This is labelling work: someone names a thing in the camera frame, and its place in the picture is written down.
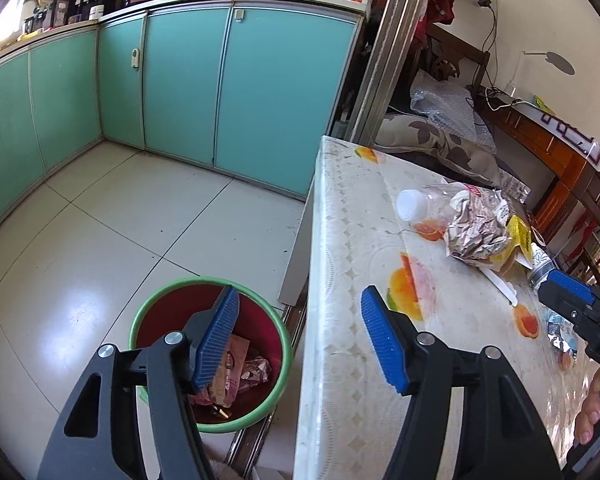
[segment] white floor tile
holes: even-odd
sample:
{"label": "white floor tile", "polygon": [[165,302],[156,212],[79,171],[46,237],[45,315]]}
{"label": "white floor tile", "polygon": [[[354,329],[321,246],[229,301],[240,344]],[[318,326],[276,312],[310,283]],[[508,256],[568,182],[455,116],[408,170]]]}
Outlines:
{"label": "white floor tile", "polygon": [[67,206],[0,283],[0,324],[60,410],[157,256]]}
{"label": "white floor tile", "polygon": [[75,205],[162,256],[231,179],[149,153],[111,171]]}
{"label": "white floor tile", "polygon": [[188,276],[193,276],[193,273],[167,260],[161,260],[140,285],[140,288],[113,324],[102,343],[112,343],[121,351],[129,350],[131,324],[142,304],[159,288],[174,280]]}
{"label": "white floor tile", "polygon": [[62,168],[47,183],[67,200],[73,200],[91,184],[138,152],[135,148],[101,142]]}
{"label": "white floor tile", "polygon": [[0,328],[0,447],[26,480],[36,479],[57,419]]}
{"label": "white floor tile", "polygon": [[240,283],[281,308],[278,293],[303,207],[234,180],[165,257],[201,276]]}
{"label": "white floor tile", "polygon": [[[144,468],[149,480],[158,478],[160,465],[158,464],[158,455],[155,450],[154,433],[151,426],[151,414],[149,406],[136,397],[138,404],[138,429],[140,431],[140,446],[142,447],[142,458],[144,459]],[[200,438],[205,445],[205,450],[211,457],[220,462],[224,461],[224,456],[229,451],[229,446],[234,439],[235,433],[200,433]]]}
{"label": "white floor tile", "polygon": [[304,356],[304,335],[298,344],[294,363],[289,374],[289,382],[282,395],[267,435],[258,465],[279,471],[287,480],[294,472],[296,456],[296,431],[300,407],[300,383],[302,381],[302,358]]}
{"label": "white floor tile", "polygon": [[0,224],[0,280],[25,247],[67,204],[67,200],[43,184]]}

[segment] human hand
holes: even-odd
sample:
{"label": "human hand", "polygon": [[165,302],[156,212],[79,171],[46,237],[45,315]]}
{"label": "human hand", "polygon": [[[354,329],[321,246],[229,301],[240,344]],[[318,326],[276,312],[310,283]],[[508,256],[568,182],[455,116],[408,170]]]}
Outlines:
{"label": "human hand", "polygon": [[593,437],[593,426],[600,420],[600,368],[593,376],[589,394],[582,403],[582,410],[576,416],[574,435],[581,444],[588,444]]}

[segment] pillow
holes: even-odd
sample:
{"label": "pillow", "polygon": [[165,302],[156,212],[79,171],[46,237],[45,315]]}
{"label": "pillow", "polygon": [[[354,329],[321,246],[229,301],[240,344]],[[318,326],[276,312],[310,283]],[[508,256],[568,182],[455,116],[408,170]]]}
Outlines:
{"label": "pillow", "polygon": [[429,153],[458,173],[488,186],[500,186],[500,169],[491,153],[470,140],[441,130],[424,117],[387,115],[374,149],[387,153]]}

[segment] wooden cabinet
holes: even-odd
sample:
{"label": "wooden cabinet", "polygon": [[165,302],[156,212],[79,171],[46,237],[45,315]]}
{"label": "wooden cabinet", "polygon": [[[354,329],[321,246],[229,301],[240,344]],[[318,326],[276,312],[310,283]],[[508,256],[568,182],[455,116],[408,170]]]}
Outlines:
{"label": "wooden cabinet", "polygon": [[232,10],[216,166],[306,195],[356,23],[307,12]]}
{"label": "wooden cabinet", "polygon": [[100,137],[96,34],[55,40],[30,53],[31,103],[47,171]]}
{"label": "wooden cabinet", "polygon": [[578,201],[600,226],[600,173],[559,138],[519,111],[491,110],[483,101],[481,116],[502,129],[542,160],[555,174],[554,188],[534,211],[537,228],[549,242]]}
{"label": "wooden cabinet", "polygon": [[28,74],[27,52],[0,64],[0,215],[45,174]]}
{"label": "wooden cabinet", "polygon": [[[142,17],[106,25],[100,31],[98,90],[102,133],[105,137],[144,148],[141,74],[131,63],[140,49]],[[169,81],[177,74],[168,75]]]}
{"label": "wooden cabinet", "polygon": [[[150,16],[144,47],[147,147],[208,165],[213,164],[218,81],[229,13],[228,4],[218,5]],[[241,70],[250,72],[248,66]]]}

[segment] cabinet handle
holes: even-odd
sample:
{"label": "cabinet handle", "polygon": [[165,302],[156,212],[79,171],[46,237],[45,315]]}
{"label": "cabinet handle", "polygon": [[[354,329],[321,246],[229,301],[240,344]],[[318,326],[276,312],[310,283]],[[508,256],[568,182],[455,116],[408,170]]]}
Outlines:
{"label": "cabinet handle", "polygon": [[140,49],[135,48],[131,51],[131,67],[138,68],[140,66]]}

